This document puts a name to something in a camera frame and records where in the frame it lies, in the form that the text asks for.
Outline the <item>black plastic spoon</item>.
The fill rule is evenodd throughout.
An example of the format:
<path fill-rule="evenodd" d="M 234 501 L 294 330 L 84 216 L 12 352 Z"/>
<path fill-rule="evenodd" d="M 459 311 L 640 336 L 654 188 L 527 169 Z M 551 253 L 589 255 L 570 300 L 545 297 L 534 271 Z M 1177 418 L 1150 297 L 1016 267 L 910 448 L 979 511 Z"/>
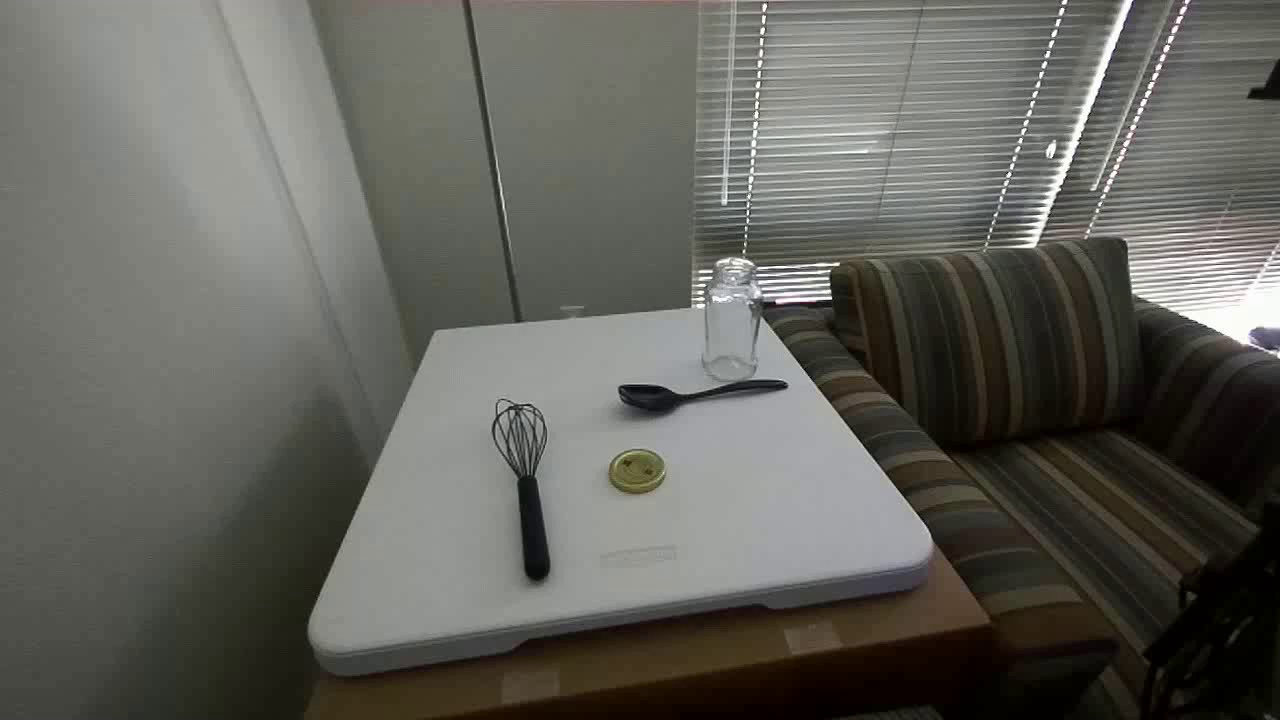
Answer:
<path fill-rule="evenodd" d="M 786 379 L 733 379 L 733 382 L 715 382 L 715 386 L 699 386 L 699 392 L 677 392 L 664 382 L 620 382 L 616 394 L 633 413 L 667 415 L 667 413 L 695 403 L 695 401 L 762 394 L 762 392 L 782 392 L 782 386 L 786 386 Z"/>

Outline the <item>dark metal stand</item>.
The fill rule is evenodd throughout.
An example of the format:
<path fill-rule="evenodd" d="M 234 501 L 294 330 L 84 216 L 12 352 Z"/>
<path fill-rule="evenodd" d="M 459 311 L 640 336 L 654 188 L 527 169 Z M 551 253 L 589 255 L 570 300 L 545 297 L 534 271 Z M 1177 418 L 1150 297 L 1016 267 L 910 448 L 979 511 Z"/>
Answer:
<path fill-rule="evenodd" d="M 1179 584 L 1179 616 L 1143 646 L 1138 720 L 1280 720 L 1280 508 L 1229 560 Z"/>

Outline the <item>window blinds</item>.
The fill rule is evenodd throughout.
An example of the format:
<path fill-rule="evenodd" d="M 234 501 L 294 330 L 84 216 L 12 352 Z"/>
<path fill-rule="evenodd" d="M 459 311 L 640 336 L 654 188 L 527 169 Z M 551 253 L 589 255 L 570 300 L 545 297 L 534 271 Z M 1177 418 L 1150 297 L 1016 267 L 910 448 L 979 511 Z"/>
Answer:
<path fill-rule="evenodd" d="M 1280 0 L 704 0 L 695 255 L 819 300 L 862 253 L 1118 234 L 1138 297 L 1280 325 Z"/>

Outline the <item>striped sofa cushion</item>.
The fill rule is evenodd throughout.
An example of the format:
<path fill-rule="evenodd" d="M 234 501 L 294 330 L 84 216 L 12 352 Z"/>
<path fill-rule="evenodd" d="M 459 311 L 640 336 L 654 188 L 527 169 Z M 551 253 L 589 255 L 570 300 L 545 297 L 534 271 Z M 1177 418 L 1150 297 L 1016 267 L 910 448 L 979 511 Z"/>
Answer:
<path fill-rule="evenodd" d="M 944 448 L 1131 418 L 1143 394 L 1129 245 L 850 255 L 837 326 Z"/>

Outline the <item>cardboard box table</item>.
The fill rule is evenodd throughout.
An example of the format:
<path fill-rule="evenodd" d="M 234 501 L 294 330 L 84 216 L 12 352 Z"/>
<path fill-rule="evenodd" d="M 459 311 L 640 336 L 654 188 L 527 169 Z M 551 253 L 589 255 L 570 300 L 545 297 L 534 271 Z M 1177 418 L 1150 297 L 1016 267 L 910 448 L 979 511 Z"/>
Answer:
<path fill-rule="evenodd" d="M 989 612 L 933 556 L 902 597 L 637 623 L 367 679 L 320 677 L 305 720 L 814 720 L 962 704 L 993 663 Z"/>

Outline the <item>white foam board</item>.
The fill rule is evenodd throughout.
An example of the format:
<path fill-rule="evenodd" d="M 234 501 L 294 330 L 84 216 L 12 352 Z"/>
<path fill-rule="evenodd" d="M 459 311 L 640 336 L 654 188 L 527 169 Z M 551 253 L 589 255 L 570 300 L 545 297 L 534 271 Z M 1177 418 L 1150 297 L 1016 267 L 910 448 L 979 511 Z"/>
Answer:
<path fill-rule="evenodd" d="M 690 307 L 437 330 L 307 616 L 320 666 L 372 677 L 916 589 L 933 531 L 781 336 L 759 340 L 759 375 L 782 392 L 667 415 L 620 403 L 620 382 L 706 386 L 699 349 Z M 523 577 L 517 476 L 490 448 L 501 401 L 549 418 L 545 578 Z M 664 455 L 654 493 L 608 485 L 625 448 Z"/>

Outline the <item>clear glass jar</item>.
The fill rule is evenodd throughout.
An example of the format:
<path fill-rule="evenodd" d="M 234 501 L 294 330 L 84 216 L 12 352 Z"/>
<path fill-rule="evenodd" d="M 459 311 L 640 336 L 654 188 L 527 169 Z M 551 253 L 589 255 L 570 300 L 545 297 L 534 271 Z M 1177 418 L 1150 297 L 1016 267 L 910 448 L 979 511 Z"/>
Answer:
<path fill-rule="evenodd" d="M 749 255 L 721 255 L 704 282 L 704 373 L 715 382 L 754 373 L 759 282 Z"/>

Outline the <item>striped sofa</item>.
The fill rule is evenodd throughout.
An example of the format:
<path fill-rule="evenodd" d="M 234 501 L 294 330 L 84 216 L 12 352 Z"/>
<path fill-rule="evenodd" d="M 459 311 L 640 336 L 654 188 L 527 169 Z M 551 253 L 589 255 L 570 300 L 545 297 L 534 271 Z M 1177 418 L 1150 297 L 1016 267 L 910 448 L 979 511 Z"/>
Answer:
<path fill-rule="evenodd" d="M 944 448 L 862 367 L 837 300 L 781 302 L 786 344 L 993 621 L 977 716 L 1135 720 L 1179 584 L 1236 556 L 1280 493 L 1280 361 L 1131 293 L 1131 418 Z"/>

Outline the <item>gold metal jar lid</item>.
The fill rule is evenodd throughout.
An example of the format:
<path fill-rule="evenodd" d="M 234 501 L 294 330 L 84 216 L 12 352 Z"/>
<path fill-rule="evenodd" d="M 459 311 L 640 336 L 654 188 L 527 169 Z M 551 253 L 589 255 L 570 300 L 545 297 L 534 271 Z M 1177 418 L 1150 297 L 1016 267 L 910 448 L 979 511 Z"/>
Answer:
<path fill-rule="evenodd" d="M 650 448 L 625 448 L 608 461 L 608 485 L 628 494 L 654 493 L 664 485 L 664 455 Z"/>

